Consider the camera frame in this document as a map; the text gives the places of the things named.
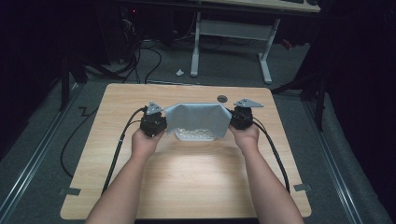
human arm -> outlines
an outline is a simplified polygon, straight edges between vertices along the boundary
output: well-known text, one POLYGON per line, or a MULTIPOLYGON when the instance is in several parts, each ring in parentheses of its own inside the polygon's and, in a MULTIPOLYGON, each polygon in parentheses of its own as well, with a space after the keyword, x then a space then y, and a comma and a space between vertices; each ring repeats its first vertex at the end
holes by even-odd
POLYGON ((304 223, 294 200, 259 151, 259 129, 255 125, 246 130, 230 126, 230 131, 245 158, 251 199, 260 223, 304 223))
POLYGON ((95 204, 85 223, 134 223, 144 168, 163 134, 164 131, 148 138, 138 129, 132 135, 130 159, 95 204))

black controller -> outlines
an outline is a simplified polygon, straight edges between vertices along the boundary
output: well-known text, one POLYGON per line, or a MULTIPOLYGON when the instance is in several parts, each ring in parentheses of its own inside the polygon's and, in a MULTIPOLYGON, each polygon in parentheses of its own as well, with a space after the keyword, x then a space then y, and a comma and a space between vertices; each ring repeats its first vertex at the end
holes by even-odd
MULTIPOLYGON (((245 130, 253 124, 251 107, 263 107, 263 105, 248 99, 235 102, 234 105, 236 105, 234 111, 230 111, 232 114, 230 125, 237 130, 245 130)), ((166 117, 162 116, 161 111, 163 111, 163 109, 153 102, 150 102, 149 105, 145 107, 145 114, 141 119, 140 129, 143 130, 148 137, 152 137, 166 129, 166 117)))

small round black object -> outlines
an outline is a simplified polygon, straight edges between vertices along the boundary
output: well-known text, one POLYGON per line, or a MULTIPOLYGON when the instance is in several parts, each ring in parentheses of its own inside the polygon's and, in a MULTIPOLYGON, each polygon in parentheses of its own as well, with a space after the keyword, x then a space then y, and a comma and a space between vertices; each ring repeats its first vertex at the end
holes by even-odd
POLYGON ((227 103, 228 98, 227 98, 227 96, 225 96, 225 95, 220 95, 220 96, 218 96, 218 101, 219 101, 220 103, 227 103))

black tape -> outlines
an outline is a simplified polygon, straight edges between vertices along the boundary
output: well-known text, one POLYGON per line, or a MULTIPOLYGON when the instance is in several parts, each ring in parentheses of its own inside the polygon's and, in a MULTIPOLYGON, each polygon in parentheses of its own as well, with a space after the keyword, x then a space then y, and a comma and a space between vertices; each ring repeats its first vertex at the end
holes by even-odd
POLYGON ((80 192, 81 192, 81 189, 61 188, 61 190, 59 190, 59 195, 76 195, 76 196, 78 196, 80 192))
POLYGON ((294 185, 294 189, 296 191, 301 191, 304 190, 305 192, 312 190, 311 186, 309 184, 300 184, 300 185, 294 185))

gray carpet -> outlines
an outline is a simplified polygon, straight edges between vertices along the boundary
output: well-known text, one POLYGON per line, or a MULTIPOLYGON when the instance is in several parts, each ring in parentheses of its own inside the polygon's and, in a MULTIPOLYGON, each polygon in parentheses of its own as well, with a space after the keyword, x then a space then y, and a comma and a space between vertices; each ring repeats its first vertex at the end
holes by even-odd
MULTIPOLYGON (((216 44, 204 46, 213 48, 216 44)), ((256 54, 236 53, 227 46, 216 50, 201 51, 200 73, 198 77, 190 77, 191 47, 174 45, 166 47, 158 44, 153 49, 162 55, 160 66, 150 75, 149 82, 163 81, 173 83, 242 86, 276 88, 293 80, 302 58, 309 46, 287 50, 274 45, 268 63, 273 75, 271 86, 263 84, 260 66, 256 54), (176 71, 182 69, 184 76, 176 76, 176 71)), ((140 79, 158 62, 158 55, 149 50, 141 50, 141 59, 137 66, 140 79)), ((118 69, 113 64, 109 68, 118 69)), ((91 113, 99 106, 105 87, 116 82, 106 77, 91 76, 82 89, 81 94, 71 105, 64 121, 51 142, 49 152, 42 161, 35 177, 23 194, 8 223, 83 223, 82 220, 62 220, 60 210, 64 196, 59 195, 60 188, 68 187, 71 179, 64 173, 60 164, 60 155, 67 138, 85 119, 81 116, 80 106, 87 107, 86 113, 91 113)), ((127 82, 135 83, 134 74, 127 82)), ((305 218, 305 223, 349 223, 347 214, 338 197, 337 190, 324 161, 321 144, 317 138, 315 126, 300 102, 296 91, 275 95, 286 135, 290 142, 300 175, 305 184, 312 190, 307 192, 312 207, 312 215, 305 218)), ((13 184, 23 170, 31 155, 38 146, 45 131, 55 118, 60 105, 60 85, 57 85, 46 101, 37 109, 30 119, 29 125, 14 145, 8 155, 0 162, 0 202, 11 191, 13 184)), ((74 172, 78 159, 89 134, 94 116, 81 126, 65 149, 65 166, 74 172)), ((326 110, 323 117, 324 134, 337 161, 337 165, 346 184, 349 186, 363 223, 391 223, 387 213, 378 202, 373 190, 359 164, 354 158, 342 130, 332 111, 329 98, 326 99, 326 110)), ((222 220, 224 223, 255 223, 254 220, 222 220)), ((220 220, 207 220, 206 223, 220 223, 220 220)), ((156 221, 141 221, 141 223, 161 223, 156 221)))

